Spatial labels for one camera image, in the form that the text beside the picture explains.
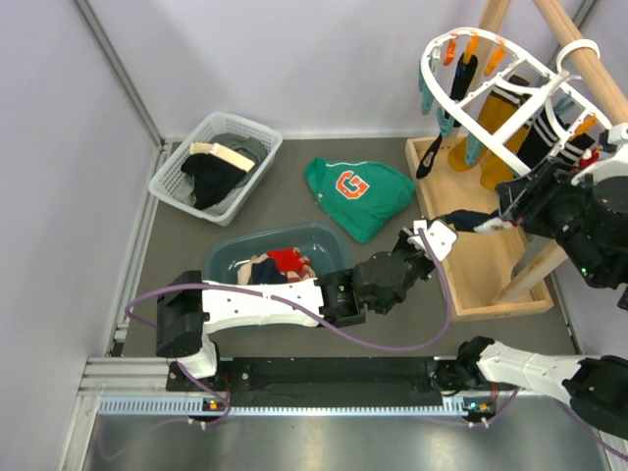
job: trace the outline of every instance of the wooden base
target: wooden base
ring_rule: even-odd
[[[420,157],[434,141],[433,137],[408,139],[405,155],[412,175]],[[497,209],[494,193],[480,186],[480,166],[455,172],[447,163],[447,153],[455,139],[446,139],[435,157],[431,174],[416,183],[424,216],[436,218],[456,209],[493,212]],[[537,314],[553,307],[544,281],[507,301],[494,302],[497,294],[510,283],[510,274],[525,250],[525,236],[516,230],[489,235],[458,233],[458,241],[445,259],[445,270],[453,295],[454,320]]]

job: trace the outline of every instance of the green t-shirt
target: green t-shirt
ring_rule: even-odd
[[[414,183],[379,162],[316,157],[305,169],[314,198],[355,240],[366,243],[412,200]]]

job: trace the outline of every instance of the teal clothespin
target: teal clothespin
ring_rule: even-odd
[[[441,130],[443,137],[449,137],[453,131],[453,125],[455,123],[453,116],[449,115],[449,117],[446,118],[443,108],[439,108],[436,110],[436,118],[439,122],[439,129]]]
[[[467,135],[467,151],[464,157],[464,162],[467,164],[467,167],[473,167],[478,163],[482,147],[482,142],[480,142],[475,135],[472,133]]]
[[[432,60],[430,57],[430,69],[432,68]],[[419,90],[421,91],[421,114],[428,115],[430,110],[432,110],[432,104],[434,103],[434,95],[430,88],[425,84],[425,80],[423,79],[423,72],[421,71],[421,67],[419,67]]]
[[[571,94],[567,94],[558,100],[553,107],[553,113],[557,116],[563,115],[567,111],[569,111],[576,104],[575,101],[571,98]]]

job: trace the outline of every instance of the white laundry basket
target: white laundry basket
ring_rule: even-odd
[[[181,171],[181,165],[189,156],[189,145],[193,142],[209,142],[216,134],[232,132],[244,137],[255,137],[264,144],[268,155],[260,166],[255,170],[253,177],[242,188],[242,191],[235,199],[234,203],[223,214],[214,214],[211,208],[203,211],[193,208],[178,201],[175,198],[177,190],[185,182],[185,174]],[[185,211],[197,218],[206,219],[219,226],[228,226],[234,219],[237,211],[242,207],[246,198],[250,196],[256,186],[270,169],[275,160],[277,149],[282,145],[282,135],[277,131],[241,118],[229,113],[212,113],[190,134],[179,146],[173,155],[166,161],[161,169],[155,174],[148,184],[148,191],[154,194],[164,203],[168,203],[176,208]]]

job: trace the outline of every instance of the wall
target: wall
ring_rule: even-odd
[[[628,3],[601,1],[583,34],[598,43],[602,62],[624,94],[628,94],[625,22]],[[616,307],[620,290],[591,289],[576,269],[565,263],[556,271],[560,290],[581,348],[588,353],[609,353],[628,358],[628,312]]]
[[[581,0],[563,3],[573,14]],[[434,116],[420,114],[420,55],[434,37],[476,26],[484,2],[91,4],[163,135],[229,111],[304,137],[434,130]],[[532,0],[512,0],[502,32],[543,61],[556,44]]]
[[[52,469],[154,147],[69,0],[0,16],[0,469]]]

